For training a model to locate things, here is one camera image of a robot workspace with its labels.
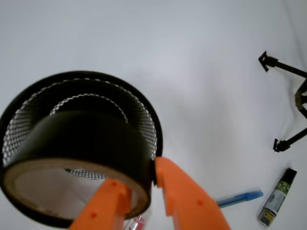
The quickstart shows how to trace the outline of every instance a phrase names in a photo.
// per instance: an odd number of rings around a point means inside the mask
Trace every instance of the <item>blue pen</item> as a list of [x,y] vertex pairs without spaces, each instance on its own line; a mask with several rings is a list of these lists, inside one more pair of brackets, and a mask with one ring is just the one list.
[[261,196],[263,196],[263,192],[259,190],[259,191],[250,192],[250,193],[243,193],[240,195],[236,195],[232,198],[216,201],[216,203],[218,204],[220,208],[223,208],[223,207],[235,205],[235,204],[238,204],[244,201],[253,200]]

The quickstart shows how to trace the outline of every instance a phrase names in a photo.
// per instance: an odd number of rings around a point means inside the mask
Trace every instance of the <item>black marker cap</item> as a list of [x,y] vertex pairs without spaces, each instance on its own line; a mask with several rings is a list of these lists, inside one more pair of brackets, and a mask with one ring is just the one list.
[[293,180],[294,180],[294,178],[295,178],[296,173],[297,173],[297,171],[288,168],[286,170],[286,172],[283,174],[283,177],[281,178],[280,181],[286,182],[289,185],[291,185]]

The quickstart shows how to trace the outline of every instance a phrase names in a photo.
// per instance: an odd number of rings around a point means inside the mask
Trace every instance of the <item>white background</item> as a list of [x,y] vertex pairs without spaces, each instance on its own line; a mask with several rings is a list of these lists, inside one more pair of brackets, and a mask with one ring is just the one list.
[[[169,157],[212,197],[260,188],[264,197],[223,209],[234,230],[256,217],[286,167],[298,171],[271,230],[306,229],[307,127],[296,110],[301,77],[264,71],[265,51],[307,70],[306,0],[1,0],[0,111],[43,77],[94,70],[122,78],[155,107]],[[153,190],[147,230],[173,229]],[[50,230],[0,194],[1,230]]]

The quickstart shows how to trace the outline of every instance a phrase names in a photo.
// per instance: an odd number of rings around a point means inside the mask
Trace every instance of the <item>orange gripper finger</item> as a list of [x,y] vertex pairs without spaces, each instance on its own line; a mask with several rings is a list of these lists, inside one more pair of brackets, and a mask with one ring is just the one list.
[[106,179],[88,202],[70,230],[122,230],[130,212],[131,189],[119,181]]
[[155,170],[175,230],[230,230],[216,202],[177,165],[157,157]]

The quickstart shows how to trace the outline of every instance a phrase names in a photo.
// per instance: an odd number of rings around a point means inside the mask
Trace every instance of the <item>black mesh pencil cup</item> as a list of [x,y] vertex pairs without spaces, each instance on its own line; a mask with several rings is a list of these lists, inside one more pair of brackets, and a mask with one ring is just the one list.
[[0,185],[41,223],[67,228],[107,176],[132,189],[131,218],[151,201],[162,131],[148,100],[103,73],[57,74],[31,85],[0,120]]

